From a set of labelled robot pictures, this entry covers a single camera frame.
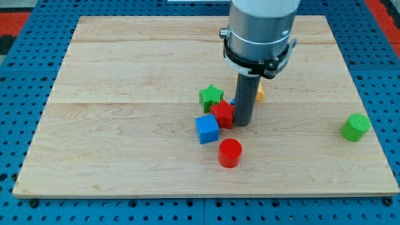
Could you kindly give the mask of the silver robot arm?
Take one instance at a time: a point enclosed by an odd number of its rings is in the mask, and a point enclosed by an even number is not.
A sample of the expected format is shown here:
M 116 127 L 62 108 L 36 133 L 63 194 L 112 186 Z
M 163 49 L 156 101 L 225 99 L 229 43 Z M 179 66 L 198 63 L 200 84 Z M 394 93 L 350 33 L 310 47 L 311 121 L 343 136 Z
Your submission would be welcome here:
M 235 71 L 272 79 L 287 65 L 296 40 L 290 40 L 300 0 L 231 0 L 223 56 Z

